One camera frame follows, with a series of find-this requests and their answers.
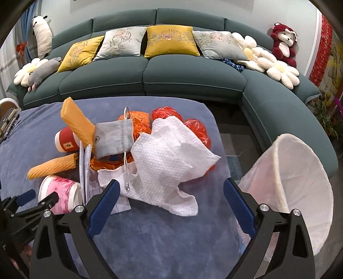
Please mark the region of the white paper towel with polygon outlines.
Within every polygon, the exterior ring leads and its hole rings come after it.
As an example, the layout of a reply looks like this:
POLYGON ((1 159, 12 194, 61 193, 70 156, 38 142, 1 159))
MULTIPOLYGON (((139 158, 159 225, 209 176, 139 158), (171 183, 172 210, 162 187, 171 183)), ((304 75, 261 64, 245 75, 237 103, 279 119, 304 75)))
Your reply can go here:
POLYGON ((116 170, 99 170, 105 188, 117 180, 120 193, 181 217, 198 214, 196 198, 179 189, 182 182, 203 177, 220 157, 208 149, 175 116, 157 118, 150 134, 142 133, 131 148, 133 162, 116 170))

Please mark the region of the red paper cup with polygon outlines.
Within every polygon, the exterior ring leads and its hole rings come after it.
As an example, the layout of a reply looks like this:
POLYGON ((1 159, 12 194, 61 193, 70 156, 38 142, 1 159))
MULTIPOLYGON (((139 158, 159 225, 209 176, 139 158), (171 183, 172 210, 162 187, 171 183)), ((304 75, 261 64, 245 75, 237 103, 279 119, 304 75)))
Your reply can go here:
POLYGON ((55 134, 55 146, 61 153, 76 152, 80 149, 80 140, 69 127, 55 134))

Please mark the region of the orange plastic bag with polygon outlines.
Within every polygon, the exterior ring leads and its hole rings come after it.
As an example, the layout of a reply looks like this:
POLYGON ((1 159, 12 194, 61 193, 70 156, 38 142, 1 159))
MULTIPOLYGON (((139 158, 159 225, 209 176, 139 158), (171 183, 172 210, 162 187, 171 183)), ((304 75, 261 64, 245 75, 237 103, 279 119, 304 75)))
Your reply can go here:
MULTIPOLYGON (((147 134, 151 133, 150 129, 150 119, 149 114, 145 112, 139 112, 139 111, 131 111, 130 116, 133 122, 133 137, 134 142, 138 139, 141 133, 145 132, 147 134)), ((120 116, 118 120, 124 120, 123 116, 120 116)), ((100 169, 108 169, 108 170, 114 170, 120 166, 123 165, 123 154, 118 155, 111 155, 107 156, 101 159, 98 159, 96 156, 94 156, 91 159, 90 166, 98 171, 100 169)), ((127 161, 128 163, 133 161, 133 157, 130 153, 130 151, 127 152, 127 161)))

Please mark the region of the white sheer curtain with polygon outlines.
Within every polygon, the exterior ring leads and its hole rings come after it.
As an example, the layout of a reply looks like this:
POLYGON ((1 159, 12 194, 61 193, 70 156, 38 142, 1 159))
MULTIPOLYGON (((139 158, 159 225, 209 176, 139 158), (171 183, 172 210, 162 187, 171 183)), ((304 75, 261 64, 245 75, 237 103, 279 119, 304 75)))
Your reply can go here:
POLYGON ((1 99, 6 98, 6 91, 13 81, 15 73, 19 70, 17 60, 16 41, 13 31, 9 33, 1 46, 1 99))

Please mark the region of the yellow cushion far left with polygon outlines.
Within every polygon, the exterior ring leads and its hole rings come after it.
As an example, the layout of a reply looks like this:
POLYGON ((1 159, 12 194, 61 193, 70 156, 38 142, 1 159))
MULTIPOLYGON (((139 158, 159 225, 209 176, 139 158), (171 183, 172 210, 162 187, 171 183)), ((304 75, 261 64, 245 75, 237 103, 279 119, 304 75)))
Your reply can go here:
POLYGON ((57 72, 74 70, 91 63, 104 37, 103 35, 74 43, 65 55, 57 72))

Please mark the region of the grey embroidered cushion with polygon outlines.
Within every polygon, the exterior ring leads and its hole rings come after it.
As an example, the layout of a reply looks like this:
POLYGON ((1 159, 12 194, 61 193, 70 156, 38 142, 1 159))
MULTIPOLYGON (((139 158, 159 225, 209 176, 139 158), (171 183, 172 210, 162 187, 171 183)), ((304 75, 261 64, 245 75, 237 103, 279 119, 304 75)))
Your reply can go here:
POLYGON ((193 37, 206 59, 248 60, 237 40, 229 31, 193 31, 193 37))
POLYGON ((141 43, 147 27, 134 26, 109 30, 105 33, 102 45, 93 61, 140 56, 141 43))

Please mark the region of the red white teddy bear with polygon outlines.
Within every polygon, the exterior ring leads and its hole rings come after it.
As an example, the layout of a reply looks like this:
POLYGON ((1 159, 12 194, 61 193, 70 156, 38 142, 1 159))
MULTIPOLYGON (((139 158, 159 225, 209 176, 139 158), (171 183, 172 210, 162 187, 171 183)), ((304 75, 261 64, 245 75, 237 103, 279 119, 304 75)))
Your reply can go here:
POLYGON ((278 61, 296 67, 295 45, 297 43, 297 33, 282 23, 275 23, 271 32, 274 41, 272 54, 278 61))

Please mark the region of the white flower pillow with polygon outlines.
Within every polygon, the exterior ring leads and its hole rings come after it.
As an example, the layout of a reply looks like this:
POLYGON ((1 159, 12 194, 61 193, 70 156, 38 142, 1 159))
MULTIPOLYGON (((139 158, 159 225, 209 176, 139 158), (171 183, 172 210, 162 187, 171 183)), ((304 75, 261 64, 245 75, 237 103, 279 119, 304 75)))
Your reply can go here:
POLYGON ((13 80, 14 85, 21 85, 22 87, 29 87, 29 75, 36 68, 46 63, 48 59, 35 58, 31 62, 25 64, 16 74, 13 80))
POLYGON ((246 47, 243 52, 248 60, 235 61, 238 64, 247 69, 265 73, 271 79, 281 82, 288 89, 294 89, 300 84, 299 71, 286 62, 277 60, 269 51, 261 47, 246 47))
POLYGON ((254 38, 249 35, 243 37, 240 33, 234 32, 232 36, 237 41, 239 47, 243 50, 246 57, 249 61, 257 61, 259 57, 262 56, 262 51, 264 50, 262 47, 257 45, 257 42, 254 38))

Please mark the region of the white flower pillow upper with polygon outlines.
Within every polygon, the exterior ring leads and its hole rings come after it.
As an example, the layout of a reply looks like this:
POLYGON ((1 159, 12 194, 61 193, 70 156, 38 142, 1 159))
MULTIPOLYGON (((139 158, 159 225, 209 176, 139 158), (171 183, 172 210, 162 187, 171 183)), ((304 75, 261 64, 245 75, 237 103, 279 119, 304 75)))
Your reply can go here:
POLYGON ((259 57, 262 56, 262 51, 264 50, 262 47, 257 45, 257 42, 254 38, 249 35, 243 37, 240 33, 234 32, 232 36, 237 41, 239 47, 243 50, 246 57, 249 61, 257 61, 259 57))

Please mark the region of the potted flower plants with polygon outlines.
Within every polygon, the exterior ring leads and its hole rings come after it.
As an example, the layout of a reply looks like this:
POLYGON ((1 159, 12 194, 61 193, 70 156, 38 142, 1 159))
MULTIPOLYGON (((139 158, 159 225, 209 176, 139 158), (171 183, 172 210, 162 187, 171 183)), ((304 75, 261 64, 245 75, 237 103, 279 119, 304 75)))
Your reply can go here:
POLYGON ((317 118, 329 139, 342 142, 342 104, 336 97, 330 99, 320 94, 314 99, 314 116, 317 118))

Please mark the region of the white panda plush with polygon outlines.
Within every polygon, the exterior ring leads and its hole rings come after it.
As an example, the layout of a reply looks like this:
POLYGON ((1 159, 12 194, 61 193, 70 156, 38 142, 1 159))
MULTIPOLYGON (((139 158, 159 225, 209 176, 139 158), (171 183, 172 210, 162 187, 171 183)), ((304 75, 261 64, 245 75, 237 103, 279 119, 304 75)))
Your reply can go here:
POLYGON ((52 50, 52 31, 46 18, 47 16, 35 16, 32 19, 33 34, 37 41, 39 59, 47 57, 52 50))

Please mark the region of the blue curtain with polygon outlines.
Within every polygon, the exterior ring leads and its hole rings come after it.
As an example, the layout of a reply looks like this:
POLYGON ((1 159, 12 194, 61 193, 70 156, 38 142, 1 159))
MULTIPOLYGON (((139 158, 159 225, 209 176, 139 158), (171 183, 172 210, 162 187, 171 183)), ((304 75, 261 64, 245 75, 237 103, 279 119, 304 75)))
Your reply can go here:
POLYGON ((21 34, 22 34, 23 42, 26 43, 26 46, 24 47, 24 58, 27 63, 31 62, 28 38, 29 38, 29 31, 31 29, 31 21, 35 13, 36 6, 37 6, 37 1, 34 1, 31 4, 31 6, 25 10, 25 12, 21 15, 21 18, 20 18, 21 34))

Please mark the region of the red firecracker decoration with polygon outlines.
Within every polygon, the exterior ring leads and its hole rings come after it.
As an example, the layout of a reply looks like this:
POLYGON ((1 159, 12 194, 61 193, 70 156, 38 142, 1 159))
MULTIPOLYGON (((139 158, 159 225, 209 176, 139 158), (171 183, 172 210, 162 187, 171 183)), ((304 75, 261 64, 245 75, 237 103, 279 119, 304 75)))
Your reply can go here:
POLYGON ((330 57, 331 44, 332 44, 332 26, 329 21, 322 15, 322 27, 320 33, 320 41, 317 54, 314 60, 312 71, 310 72, 309 79, 316 87, 320 85, 324 77, 327 63, 330 57))

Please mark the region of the blue beaded item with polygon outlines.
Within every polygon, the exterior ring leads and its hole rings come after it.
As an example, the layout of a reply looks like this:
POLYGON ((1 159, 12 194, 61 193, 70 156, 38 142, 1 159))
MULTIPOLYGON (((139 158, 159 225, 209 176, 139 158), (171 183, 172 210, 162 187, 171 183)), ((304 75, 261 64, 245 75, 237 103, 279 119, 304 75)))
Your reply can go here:
POLYGON ((239 71, 240 73, 245 69, 244 66, 239 65, 239 64, 236 64, 236 63, 234 63, 234 62, 233 62, 232 60, 230 60, 230 59, 226 59, 226 58, 225 58, 225 59, 221 59, 220 61, 223 62, 223 63, 225 63, 225 64, 227 64, 227 65, 229 65, 229 66, 231 66, 233 69, 239 71))

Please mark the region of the dark green curved sofa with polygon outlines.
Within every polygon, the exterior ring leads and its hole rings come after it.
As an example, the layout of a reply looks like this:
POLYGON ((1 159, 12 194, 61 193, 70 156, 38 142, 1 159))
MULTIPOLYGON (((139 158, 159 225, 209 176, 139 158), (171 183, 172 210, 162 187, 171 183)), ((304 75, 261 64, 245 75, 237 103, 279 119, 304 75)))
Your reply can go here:
MULTIPOLYGON (((178 24, 195 30, 250 35, 259 46, 271 50, 272 39, 260 31, 225 17, 185 9, 138 9, 97 16, 55 35, 51 57, 64 57, 80 41, 104 35, 107 31, 131 26, 178 24)), ((63 101, 67 97, 146 95, 198 100, 238 102, 262 149, 277 136, 294 134, 308 144, 332 177, 338 159, 326 132, 307 108, 320 95, 308 78, 288 89, 265 73, 233 67, 213 59, 186 54, 163 54, 146 59, 143 55, 110 58, 78 69, 55 73, 35 92, 10 84, 8 93, 22 108, 63 101)))

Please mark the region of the grey embroidered cushion right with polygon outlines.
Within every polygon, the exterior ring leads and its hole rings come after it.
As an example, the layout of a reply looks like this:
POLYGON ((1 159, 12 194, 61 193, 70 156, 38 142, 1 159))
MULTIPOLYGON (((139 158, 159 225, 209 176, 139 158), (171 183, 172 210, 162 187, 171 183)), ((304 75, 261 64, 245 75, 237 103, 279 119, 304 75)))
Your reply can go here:
POLYGON ((248 60, 237 40, 229 31, 193 31, 193 37, 206 59, 248 60))

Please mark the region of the yellow embroidered cushion centre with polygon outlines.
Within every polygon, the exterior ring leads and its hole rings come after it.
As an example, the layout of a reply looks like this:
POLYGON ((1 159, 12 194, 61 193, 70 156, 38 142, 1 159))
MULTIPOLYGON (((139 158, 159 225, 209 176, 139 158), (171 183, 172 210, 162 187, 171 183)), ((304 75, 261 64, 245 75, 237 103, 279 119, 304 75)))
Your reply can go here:
POLYGON ((170 54, 200 55, 191 26, 155 25, 147 27, 146 32, 145 58, 170 54))

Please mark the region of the white flower pillow lower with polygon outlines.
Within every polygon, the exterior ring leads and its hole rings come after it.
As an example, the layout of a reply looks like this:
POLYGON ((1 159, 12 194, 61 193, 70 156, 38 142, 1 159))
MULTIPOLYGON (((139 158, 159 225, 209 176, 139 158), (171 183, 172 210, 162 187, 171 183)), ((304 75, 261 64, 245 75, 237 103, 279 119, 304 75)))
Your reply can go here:
POLYGON ((286 62, 277 60, 269 51, 261 47, 246 47, 243 52, 248 60, 235 61, 238 64, 247 69, 265 73, 271 79, 281 82, 288 89, 294 89, 300 84, 299 71, 286 62))

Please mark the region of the white trash bag bin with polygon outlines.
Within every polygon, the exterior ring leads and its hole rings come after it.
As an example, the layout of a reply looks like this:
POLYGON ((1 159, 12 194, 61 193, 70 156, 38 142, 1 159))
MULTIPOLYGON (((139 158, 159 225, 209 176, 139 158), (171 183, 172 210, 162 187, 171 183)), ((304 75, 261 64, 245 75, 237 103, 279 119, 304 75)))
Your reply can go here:
POLYGON ((241 178, 239 188, 278 212, 300 210, 314 255, 329 235, 334 197, 322 163, 312 148, 292 134, 282 134, 241 178))

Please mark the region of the white flower pillow left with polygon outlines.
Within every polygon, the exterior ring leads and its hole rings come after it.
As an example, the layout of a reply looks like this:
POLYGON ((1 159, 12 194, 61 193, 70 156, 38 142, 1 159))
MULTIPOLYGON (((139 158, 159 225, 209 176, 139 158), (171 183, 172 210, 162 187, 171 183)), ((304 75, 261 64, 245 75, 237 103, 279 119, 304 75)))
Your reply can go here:
POLYGON ((29 75, 36 68, 46 63, 48 59, 35 58, 31 62, 25 64, 16 74, 13 80, 14 85, 21 85, 22 87, 29 87, 29 75))

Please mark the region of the orange waffle wafer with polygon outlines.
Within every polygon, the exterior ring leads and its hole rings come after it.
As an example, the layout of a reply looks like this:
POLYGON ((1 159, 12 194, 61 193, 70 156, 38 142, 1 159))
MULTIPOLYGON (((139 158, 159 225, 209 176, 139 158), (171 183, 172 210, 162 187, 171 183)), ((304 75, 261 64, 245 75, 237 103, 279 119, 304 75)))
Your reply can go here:
POLYGON ((82 141, 84 147, 91 145, 94 148, 95 125, 85 117, 71 97, 63 101, 60 116, 68 128, 82 141))
POLYGON ((45 163, 32 167, 28 173, 27 178, 33 180, 35 178, 45 177, 56 174, 62 171, 68 171, 76 168, 78 154, 73 153, 67 156, 55 158, 45 163))

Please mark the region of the round tray with items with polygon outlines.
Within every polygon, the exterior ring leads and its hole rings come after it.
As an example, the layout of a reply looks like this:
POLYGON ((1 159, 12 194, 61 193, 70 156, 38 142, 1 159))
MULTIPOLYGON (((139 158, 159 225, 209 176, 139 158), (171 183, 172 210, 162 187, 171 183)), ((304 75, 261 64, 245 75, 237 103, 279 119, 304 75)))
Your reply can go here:
POLYGON ((21 107, 12 98, 1 99, 1 142, 5 141, 19 119, 21 107))

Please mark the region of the grey mouse plush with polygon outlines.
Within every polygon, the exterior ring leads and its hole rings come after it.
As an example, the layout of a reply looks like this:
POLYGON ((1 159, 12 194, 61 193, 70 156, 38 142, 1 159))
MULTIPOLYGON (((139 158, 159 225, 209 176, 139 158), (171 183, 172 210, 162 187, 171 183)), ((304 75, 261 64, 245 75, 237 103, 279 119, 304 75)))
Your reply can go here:
POLYGON ((52 58, 30 73, 28 92, 35 90, 47 77, 57 72, 61 62, 61 57, 52 58))

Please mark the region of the red plastic bag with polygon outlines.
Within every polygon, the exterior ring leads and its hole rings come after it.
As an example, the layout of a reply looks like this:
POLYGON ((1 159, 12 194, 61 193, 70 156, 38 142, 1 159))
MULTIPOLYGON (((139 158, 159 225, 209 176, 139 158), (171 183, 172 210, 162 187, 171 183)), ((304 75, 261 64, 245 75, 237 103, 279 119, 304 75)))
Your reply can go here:
POLYGON ((151 114, 151 137, 165 162, 182 169, 183 180, 204 176, 214 169, 220 157, 211 151, 206 126, 195 118, 184 120, 175 109, 164 106, 151 114))

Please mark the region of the pink white paper cup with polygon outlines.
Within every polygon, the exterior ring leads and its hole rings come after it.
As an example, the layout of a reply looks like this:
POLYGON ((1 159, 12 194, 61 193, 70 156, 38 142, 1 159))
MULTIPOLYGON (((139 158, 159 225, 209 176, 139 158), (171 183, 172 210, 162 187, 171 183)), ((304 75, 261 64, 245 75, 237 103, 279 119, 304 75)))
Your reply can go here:
POLYGON ((69 213, 76 206, 83 205, 79 182, 56 175, 46 176, 39 188, 38 201, 41 202, 52 192, 59 196, 58 202, 51 209, 54 215, 69 213))

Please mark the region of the blue patterned floor rug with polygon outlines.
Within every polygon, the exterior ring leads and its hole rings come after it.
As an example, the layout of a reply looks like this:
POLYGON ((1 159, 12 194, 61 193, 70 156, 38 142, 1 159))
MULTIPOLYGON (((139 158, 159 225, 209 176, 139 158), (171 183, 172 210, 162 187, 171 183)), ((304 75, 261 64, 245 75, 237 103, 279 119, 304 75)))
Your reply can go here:
POLYGON ((238 184, 243 177, 239 158, 237 156, 226 156, 227 165, 230 170, 231 178, 238 184))

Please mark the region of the grey embroidered cushion left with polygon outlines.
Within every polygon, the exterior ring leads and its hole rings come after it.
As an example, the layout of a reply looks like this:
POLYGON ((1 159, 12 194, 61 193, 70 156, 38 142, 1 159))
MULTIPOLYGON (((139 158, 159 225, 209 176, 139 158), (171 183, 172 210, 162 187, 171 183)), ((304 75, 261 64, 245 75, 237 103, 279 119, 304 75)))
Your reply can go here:
POLYGON ((109 30, 105 33, 102 45, 93 61, 140 56, 141 43, 147 27, 134 26, 109 30))

